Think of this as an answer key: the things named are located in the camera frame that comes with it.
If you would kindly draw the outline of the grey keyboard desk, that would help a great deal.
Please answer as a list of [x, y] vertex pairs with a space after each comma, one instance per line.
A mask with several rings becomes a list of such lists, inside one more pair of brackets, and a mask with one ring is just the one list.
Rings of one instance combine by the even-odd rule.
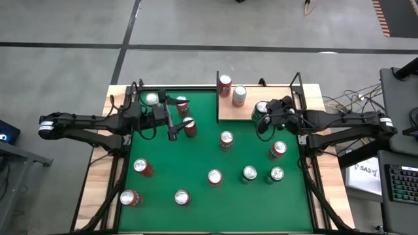
[[387, 232], [400, 235], [418, 235], [418, 205], [390, 200], [385, 165], [400, 165], [418, 168], [418, 157], [381, 150], [378, 152], [383, 197], [383, 226]]

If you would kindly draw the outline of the white raspberry seltzer can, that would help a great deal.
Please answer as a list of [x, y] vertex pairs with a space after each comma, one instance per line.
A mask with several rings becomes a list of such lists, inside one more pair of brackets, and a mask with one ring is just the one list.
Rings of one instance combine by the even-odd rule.
[[244, 86], [236, 86], [233, 91], [232, 104], [235, 107], [241, 107], [246, 100], [247, 91]]

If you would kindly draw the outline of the black mat with orange stripes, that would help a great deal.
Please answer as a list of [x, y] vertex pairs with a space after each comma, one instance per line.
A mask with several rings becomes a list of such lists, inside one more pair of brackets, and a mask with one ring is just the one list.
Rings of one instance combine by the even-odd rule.
[[386, 37], [418, 39], [418, 0], [372, 0]]

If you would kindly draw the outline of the green table mat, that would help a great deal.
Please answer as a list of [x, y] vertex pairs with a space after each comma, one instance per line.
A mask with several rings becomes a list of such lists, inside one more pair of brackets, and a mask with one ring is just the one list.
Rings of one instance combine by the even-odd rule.
[[[286, 154], [272, 161], [267, 135], [258, 138], [252, 121], [219, 121], [216, 93], [181, 91], [190, 101], [191, 115], [197, 122], [197, 135], [180, 133], [170, 141], [167, 127], [134, 135], [130, 160], [146, 159], [154, 167], [152, 177], [128, 169], [125, 186], [143, 197], [138, 207], [121, 209], [122, 232], [309, 232], [312, 230], [304, 178], [298, 167], [295, 135], [276, 131], [275, 140], [287, 145]], [[219, 137], [230, 131], [234, 141], [222, 151]], [[257, 177], [244, 184], [240, 178], [251, 165]], [[265, 174], [274, 166], [284, 170], [284, 178], [273, 184]], [[218, 169], [223, 180], [209, 184], [210, 170]], [[174, 201], [175, 193], [185, 189], [191, 195], [187, 206]]]

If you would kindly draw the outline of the black monitor pole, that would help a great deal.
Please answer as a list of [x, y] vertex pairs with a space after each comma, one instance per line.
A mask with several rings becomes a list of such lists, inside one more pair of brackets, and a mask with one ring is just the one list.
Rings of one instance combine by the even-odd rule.
[[410, 61], [408, 64], [403, 66], [402, 68], [392, 68], [394, 77], [400, 81], [406, 81], [410, 79], [411, 75], [418, 76], [418, 57], [414, 60]]

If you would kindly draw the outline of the wooden shelf with black frame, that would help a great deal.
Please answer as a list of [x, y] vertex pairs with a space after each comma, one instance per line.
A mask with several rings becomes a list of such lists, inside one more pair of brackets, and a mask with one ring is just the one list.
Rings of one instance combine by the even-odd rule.
[[[246, 98], [240, 107], [233, 104], [233, 91], [238, 86], [246, 89]], [[218, 98], [217, 118], [220, 121], [250, 121], [257, 102], [282, 99], [285, 96], [290, 96], [296, 108], [301, 109], [303, 101], [312, 97], [317, 87], [317, 84], [301, 84], [298, 77], [293, 84], [232, 84], [230, 95], [220, 95]]]

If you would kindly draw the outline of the black desk accessory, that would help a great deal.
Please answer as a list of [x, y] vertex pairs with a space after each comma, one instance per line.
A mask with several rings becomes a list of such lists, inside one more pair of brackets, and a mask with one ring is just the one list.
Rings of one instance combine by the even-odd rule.
[[402, 134], [404, 136], [412, 136], [418, 140], [418, 107], [410, 110], [408, 114], [408, 119], [411, 127], [404, 129]]

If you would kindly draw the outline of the white SA3 sign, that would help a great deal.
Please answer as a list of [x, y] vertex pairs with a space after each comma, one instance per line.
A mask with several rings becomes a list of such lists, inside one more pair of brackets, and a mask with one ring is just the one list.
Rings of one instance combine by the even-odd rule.
[[381, 178], [377, 157], [346, 168], [346, 186], [381, 196]]

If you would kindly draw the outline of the backlit black keyboard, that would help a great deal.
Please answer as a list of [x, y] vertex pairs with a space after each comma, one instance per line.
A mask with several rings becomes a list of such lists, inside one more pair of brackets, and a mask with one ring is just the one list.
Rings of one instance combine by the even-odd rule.
[[386, 164], [385, 177], [390, 200], [418, 205], [418, 168]]

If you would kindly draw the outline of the black device with blue light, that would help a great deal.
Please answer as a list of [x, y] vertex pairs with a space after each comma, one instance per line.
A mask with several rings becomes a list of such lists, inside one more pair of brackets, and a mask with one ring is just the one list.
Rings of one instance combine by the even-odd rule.
[[21, 130], [0, 120], [0, 141], [15, 145]]

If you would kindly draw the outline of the grey side table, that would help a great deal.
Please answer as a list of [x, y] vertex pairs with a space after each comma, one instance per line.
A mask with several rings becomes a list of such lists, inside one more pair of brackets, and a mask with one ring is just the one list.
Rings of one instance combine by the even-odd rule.
[[52, 162], [52, 159], [0, 141], [0, 235], [6, 233], [33, 164], [50, 167]]

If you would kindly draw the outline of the black metal rig frame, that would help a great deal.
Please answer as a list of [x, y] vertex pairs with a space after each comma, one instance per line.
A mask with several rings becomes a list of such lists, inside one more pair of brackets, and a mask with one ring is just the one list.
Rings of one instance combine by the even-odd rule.
[[[270, 84], [267, 87], [263, 87], [261, 84], [245, 84], [243, 86], [248, 86], [248, 88], [257, 88], [258, 90], [265, 90], [265, 94], [269, 95], [288, 95], [291, 93], [290, 85], [286, 84]], [[149, 89], [166, 89], [173, 91], [175, 89], [190, 89], [193, 91], [216, 91], [216, 85], [206, 84], [206, 85], [145, 85], [145, 88]], [[325, 111], [327, 104], [324, 104], [321, 90], [319, 84], [304, 84], [304, 97], [306, 99], [306, 104], [308, 109], [322, 110]], [[115, 104], [117, 106], [121, 105], [124, 102], [125, 94], [128, 93], [128, 85], [110, 85], [106, 94], [106, 99], [103, 106], [102, 114], [105, 115], [110, 111], [111, 103], [109, 101], [109, 96], [115, 96]], [[322, 156], [317, 157], [317, 160], [312, 163], [312, 167], [316, 167], [318, 174], [321, 176], [321, 185], [324, 192], [324, 196], [332, 206], [333, 210], [338, 214], [342, 221], [350, 226], [351, 228], [355, 227], [351, 208], [349, 205], [349, 200], [347, 197], [347, 190], [343, 181], [343, 174], [340, 171], [340, 165], [338, 163], [337, 157], [329, 154], [336, 153], [334, 147], [328, 147], [325, 151], [328, 153], [322, 154]], [[102, 148], [94, 148], [91, 153], [90, 161], [98, 159], [105, 154], [105, 151]], [[72, 220], [72, 225], [70, 232], [79, 230], [82, 227], [86, 226], [89, 220], [94, 216], [94, 214], [99, 210], [99, 207], [104, 202], [108, 191], [110, 192], [116, 180], [119, 179], [120, 173], [122, 170], [123, 159], [113, 160], [111, 156], [107, 156], [104, 159], [94, 163], [92, 166], [88, 166], [86, 170], [86, 176], [84, 178], [82, 191], [80, 193], [80, 198], [74, 213], [74, 219]], [[313, 198], [313, 204], [315, 208], [316, 223], [320, 228], [325, 228], [325, 212], [319, 205], [319, 201], [313, 193], [311, 193]], [[111, 230], [113, 226], [116, 226], [116, 210], [120, 207], [117, 206], [116, 199], [111, 202], [109, 208], [103, 215], [94, 230]], [[329, 226], [332, 229], [336, 229], [336, 225], [333, 222], [329, 222]]]

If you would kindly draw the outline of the black support beam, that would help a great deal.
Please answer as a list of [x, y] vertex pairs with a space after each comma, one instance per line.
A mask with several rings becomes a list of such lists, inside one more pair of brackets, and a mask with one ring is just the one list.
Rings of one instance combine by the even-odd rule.
[[373, 142], [350, 151], [338, 158], [340, 168], [353, 166], [361, 161], [365, 161], [371, 157], [375, 157], [380, 150], [390, 150], [389, 138], [378, 138]]

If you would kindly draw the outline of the green soda can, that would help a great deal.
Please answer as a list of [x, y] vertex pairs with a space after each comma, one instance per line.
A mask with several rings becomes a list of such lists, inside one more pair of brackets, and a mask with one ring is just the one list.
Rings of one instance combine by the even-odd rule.
[[265, 174], [265, 182], [267, 184], [277, 183], [284, 178], [284, 175], [284, 170], [281, 167], [274, 166]]
[[241, 175], [240, 180], [242, 183], [247, 184], [247, 183], [252, 182], [256, 177], [257, 177], [257, 171], [255, 167], [248, 165], [248, 166], [245, 166], [244, 169], [242, 170], [242, 175]]
[[255, 104], [253, 111], [251, 113], [251, 120], [257, 124], [261, 117], [268, 114], [267, 109], [267, 102], [266, 101], [259, 101]]

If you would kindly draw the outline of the red Fanta can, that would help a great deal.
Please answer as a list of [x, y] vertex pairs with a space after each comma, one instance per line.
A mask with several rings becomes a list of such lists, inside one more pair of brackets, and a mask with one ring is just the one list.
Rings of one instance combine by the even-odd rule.
[[230, 131], [223, 131], [219, 137], [219, 146], [222, 151], [229, 151], [234, 141], [234, 136]]
[[189, 103], [183, 102], [176, 105], [180, 117], [185, 118], [190, 115]]
[[283, 141], [274, 142], [268, 150], [268, 158], [272, 161], [280, 159], [287, 152], [287, 145]]
[[223, 74], [219, 77], [219, 95], [221, 97], [228, 97], [231, 92], [232, 78], [228, 74]]

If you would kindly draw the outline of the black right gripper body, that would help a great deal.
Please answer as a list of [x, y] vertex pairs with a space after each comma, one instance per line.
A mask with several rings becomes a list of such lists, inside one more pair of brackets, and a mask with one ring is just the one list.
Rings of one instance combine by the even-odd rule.
[[300, 134], [300, 119], [293, 106], [290, 96], [281, 99], [281, 108], [278, 110], [268, 110], [271, 121], [263, 121], [261, 118], [257, 122], [257, 133], [264, 134], [270, 125], [278, 130], [287, 129], [292, 134]]

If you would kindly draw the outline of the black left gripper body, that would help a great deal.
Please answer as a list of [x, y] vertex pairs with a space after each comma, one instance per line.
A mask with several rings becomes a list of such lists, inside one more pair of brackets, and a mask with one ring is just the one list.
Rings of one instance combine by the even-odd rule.
[[168, 136], [170, 141], [176, 140], [176, 134], [170, 133], [170, 127], [174, 126], [170, 114], [169, 105], [166, 103], [167, 92], [165, 90], [159, 90], [159, 104], [152, 107], [153, 118], [155, 124], [165, 124], [168, 127]]

